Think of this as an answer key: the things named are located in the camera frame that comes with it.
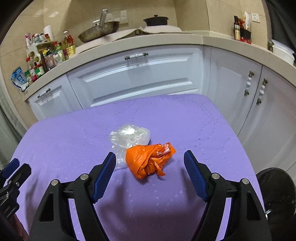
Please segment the cabinet door knob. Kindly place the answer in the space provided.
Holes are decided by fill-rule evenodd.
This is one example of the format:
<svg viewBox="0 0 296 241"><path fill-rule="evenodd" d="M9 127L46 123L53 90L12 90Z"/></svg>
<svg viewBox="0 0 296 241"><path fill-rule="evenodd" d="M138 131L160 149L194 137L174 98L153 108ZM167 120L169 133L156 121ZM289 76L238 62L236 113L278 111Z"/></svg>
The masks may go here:
<svg viewBox="0 0 296 241"><path fill-rule="evenodd" d="M244 96L249 95L249 91L250 91L250 87L251 87L251 81L252 81L253 76L254 76L254 73L252 71L250 71L249 74L248 74L246 87L245 87L245 90L244 90Z"/></svg>
<svg viewBox="0 0 296 241"><path fill-rule="evenodd" d="M259 90L256 105L260 105L262 103L262 98L264 96L264 92L265 92L265 88L266 88L267 83L268 83L268 80L264 79L262 82L262 85L260 87L260 90Z"/></svg>

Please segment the steel frying pan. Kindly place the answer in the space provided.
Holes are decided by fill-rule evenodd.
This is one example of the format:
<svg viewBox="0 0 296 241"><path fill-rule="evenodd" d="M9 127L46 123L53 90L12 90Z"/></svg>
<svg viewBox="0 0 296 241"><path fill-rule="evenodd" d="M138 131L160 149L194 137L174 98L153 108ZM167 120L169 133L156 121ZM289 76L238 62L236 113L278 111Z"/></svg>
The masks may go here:
<svg viewBox="0 0 296 241"><path fill-rule="evenodd" d="M92 27L82 32L78 39L87 43L92 40L104 37L106 35L117 32L119 29L119 21L106 22L108 9L103 9L100 19L92 22Z"/></svg>

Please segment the clear crumpled plastic bag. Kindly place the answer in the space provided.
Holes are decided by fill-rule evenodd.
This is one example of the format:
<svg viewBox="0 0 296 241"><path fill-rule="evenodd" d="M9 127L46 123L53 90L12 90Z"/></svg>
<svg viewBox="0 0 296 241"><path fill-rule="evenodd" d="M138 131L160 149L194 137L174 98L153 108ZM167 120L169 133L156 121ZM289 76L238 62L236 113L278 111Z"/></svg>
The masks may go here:
<svg viewBox="0 0 296 241"><path fill-rule="evenodd" d="M115 169L118 170L127 167L126 150L136 145L148 145L151 132L147 128L127 124L116 131L112 131L109 138L112 143L111 151L116 156Z"/></svg>

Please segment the yellow cooking oil bottle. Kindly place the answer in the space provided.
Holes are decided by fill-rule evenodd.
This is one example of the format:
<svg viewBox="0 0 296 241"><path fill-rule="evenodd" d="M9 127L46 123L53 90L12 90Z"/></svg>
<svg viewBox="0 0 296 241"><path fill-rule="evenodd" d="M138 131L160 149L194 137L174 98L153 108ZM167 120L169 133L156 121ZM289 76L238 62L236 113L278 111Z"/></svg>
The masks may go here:
<svg viewBox="0 0 296 241"><path fill-rule="evenodd" d="M68 58L72 58L76 52L74 39L72 38L68 30L65 30L63 34L64 34L64 43L65 43Z"/></svg>

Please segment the left cabinet door knob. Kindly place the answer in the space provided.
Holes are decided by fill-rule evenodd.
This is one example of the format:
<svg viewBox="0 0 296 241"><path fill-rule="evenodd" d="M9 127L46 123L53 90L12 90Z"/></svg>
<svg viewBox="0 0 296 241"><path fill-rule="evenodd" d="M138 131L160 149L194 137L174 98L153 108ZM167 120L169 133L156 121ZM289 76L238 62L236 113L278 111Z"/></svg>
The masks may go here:
<svg viewBox="0 0 296 241"><path fill-rule="evenodd" d="M248 74L246 87L245 87L245 90L244 90L244 96L249 95L249 91L250 91L250 87L251 87L251 81L252 81L253 76L254 76L254 73L252 71L250 71L249 74Z"/></svg>

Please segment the purple tablecloth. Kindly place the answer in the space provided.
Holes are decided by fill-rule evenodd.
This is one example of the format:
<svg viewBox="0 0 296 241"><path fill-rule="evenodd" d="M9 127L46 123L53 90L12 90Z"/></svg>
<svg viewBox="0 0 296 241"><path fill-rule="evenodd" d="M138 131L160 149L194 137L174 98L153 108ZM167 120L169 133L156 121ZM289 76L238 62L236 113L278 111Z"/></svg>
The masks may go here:
<svg viewBox="0 0 296 241"><path fill-rule="evenodd" d="M199 94L154 96L108 103L32 125L14 157L32 173L20 188L17 217L26 230L54 179L73 181L101 164L110 133L123 125L147 128L147 147L128 150L128 167L114 171L95 204L110 240L190 240L205 203L184 166L191 150L227 180L247 178L260 194L250 160L215 104Z"/></svg>

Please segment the white condiment rack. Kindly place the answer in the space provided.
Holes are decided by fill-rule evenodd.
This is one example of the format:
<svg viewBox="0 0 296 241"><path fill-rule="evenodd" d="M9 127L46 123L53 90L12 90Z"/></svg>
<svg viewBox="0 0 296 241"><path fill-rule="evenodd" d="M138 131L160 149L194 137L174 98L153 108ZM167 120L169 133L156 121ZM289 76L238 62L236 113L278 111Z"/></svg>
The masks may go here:
<svg viewBox="0 0 296 241"><path fill-rule="evenodd" d="M36 78L65 61L62 44L59 42L33 43L27 49L27 56L33 63Z"/></svg>

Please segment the small orange plastic bag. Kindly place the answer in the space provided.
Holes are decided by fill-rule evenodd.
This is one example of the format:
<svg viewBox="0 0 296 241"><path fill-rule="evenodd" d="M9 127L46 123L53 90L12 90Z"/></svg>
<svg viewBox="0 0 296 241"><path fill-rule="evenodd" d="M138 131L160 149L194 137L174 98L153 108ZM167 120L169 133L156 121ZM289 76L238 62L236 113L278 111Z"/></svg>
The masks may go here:
<svg viewBox="0 0 296 241"><path fill-rule="evenodd" d="M163 167L175 152L171 143L136 145L126 150L125 160L131 173L140 180L154 173L162 177L166 175Z"/></svg>

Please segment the black red utensil box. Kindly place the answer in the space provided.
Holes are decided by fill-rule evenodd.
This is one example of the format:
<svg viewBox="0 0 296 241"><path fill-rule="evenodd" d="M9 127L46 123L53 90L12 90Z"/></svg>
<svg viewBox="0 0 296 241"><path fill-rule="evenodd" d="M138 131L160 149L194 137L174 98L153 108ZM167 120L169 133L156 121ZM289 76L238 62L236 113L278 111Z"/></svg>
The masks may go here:
<svg viewBox="0 0 296 241"><path fill-rule="evenodd" d="M250 32L250 18L248 12L244 12L243 18L238 19L240 25L240 40L251 44L251 32Z"/></svg>

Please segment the white wall socket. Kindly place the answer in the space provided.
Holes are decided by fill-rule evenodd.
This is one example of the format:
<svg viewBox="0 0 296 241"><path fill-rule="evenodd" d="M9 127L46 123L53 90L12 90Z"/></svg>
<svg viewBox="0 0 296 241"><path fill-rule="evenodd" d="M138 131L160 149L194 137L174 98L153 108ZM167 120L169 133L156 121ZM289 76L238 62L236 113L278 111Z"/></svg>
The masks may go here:
<svg viewBox="0 0 296 241"><path fill-rule="evenodd" d="M260 16L257 13L251 13L251 19L253 22L260 23Z"/></svg>

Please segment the white paper towel roll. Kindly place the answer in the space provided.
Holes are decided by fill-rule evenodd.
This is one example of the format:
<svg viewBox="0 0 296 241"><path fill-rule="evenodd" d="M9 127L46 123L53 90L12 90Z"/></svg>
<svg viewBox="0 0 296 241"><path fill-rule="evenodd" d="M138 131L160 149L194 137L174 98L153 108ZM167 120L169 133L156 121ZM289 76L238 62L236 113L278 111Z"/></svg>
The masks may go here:
<svg viewBox="0 0 296 241"><path fill-rule="evenodd" d="M52 32L52 27L51 25L47 25L46 27L43 28L44 34L48 34L49 38L51 41L54 41L54 35Z"/></svg>

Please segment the black pot with lid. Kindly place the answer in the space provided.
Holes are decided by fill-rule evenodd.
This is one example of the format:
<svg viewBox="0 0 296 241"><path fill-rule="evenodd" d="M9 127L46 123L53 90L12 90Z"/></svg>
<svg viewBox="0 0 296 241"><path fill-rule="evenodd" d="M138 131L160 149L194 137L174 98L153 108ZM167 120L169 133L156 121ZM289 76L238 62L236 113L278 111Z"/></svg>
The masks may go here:
<svg viewBox="0 0 296 241"><path fill-rule="evenodd" d="M144 22L148 27L151 26L162 26L162 25L167 25L168 24L169 18L166 16L158 16L154 15L151 18L144 19Z"/></svg>

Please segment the right cabinet door knob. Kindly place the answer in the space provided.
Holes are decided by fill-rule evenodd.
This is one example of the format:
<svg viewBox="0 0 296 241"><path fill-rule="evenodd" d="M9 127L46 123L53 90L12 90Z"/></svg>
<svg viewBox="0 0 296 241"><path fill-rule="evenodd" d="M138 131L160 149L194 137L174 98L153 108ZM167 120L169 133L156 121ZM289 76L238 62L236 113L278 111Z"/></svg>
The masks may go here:
<svg viewBox="0 0 296 241"><path fill-rule="evenodd" d="M260 90L259 90L256 105L260 105L262 103L262 98L264 96L264 92L265 92L265 88L266 88L267 83L268 83L268 80L264 79L262 82L262 85L260 87Z"/></svg>

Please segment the black trash bin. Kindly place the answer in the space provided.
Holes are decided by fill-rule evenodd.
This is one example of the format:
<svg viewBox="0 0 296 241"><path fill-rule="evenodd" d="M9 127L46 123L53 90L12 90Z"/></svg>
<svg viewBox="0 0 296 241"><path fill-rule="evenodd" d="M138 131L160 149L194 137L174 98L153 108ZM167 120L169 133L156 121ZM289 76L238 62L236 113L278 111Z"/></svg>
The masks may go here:
<svg viewBox="0 0 296 241"><path fill-rule="evenodd" d="M295 240L295 183L280 168L267 168L256 175L272 240Z"/></svg>

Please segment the dark olive oil bottle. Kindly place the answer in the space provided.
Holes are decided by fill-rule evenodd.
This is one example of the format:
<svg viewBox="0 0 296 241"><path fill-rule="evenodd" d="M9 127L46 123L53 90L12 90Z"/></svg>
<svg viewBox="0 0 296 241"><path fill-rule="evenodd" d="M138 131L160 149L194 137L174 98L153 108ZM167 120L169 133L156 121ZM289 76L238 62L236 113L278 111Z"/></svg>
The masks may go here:
<svg viewBox="0 0 296 241"><path fill-rule="evenodd" d="M234 35L235 40L240 41L240 24L237 16L234 16Z"/></svg>

